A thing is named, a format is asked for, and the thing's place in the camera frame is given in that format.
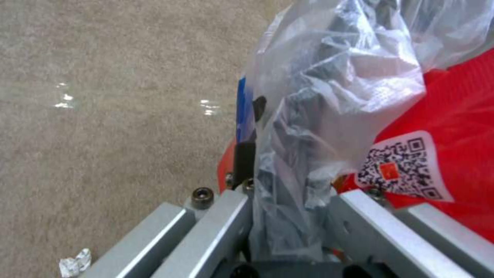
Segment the qr code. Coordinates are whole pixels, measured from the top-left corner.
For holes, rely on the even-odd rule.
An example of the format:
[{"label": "qr code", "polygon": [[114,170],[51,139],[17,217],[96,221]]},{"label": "qr code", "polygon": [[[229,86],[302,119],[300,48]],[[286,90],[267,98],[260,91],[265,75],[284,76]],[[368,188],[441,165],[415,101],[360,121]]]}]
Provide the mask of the qr code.
[{"label": "qr code", "polygon": [[432,137],[425,131],[373,145],[355,181],[362,187],[371,185],[413,197],[453,200],[441,178]]}]

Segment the clear plastic bag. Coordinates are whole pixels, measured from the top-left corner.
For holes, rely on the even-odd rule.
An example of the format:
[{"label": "clear plastic bag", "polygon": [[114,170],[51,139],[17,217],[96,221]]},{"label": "clear plastic bag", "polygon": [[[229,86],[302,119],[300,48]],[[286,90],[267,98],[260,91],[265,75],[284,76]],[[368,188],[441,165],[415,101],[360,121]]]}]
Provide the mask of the clear plastic bag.
[{"label": "clear plastic bag", "polygon": [[255,259],[323,260],[331,181],[359,169],[375,136],[423,96],[423,71],[484,42],[492,0],[432,2],[301,0],[261,38],[245,86],[266,99],[255,124]]}]

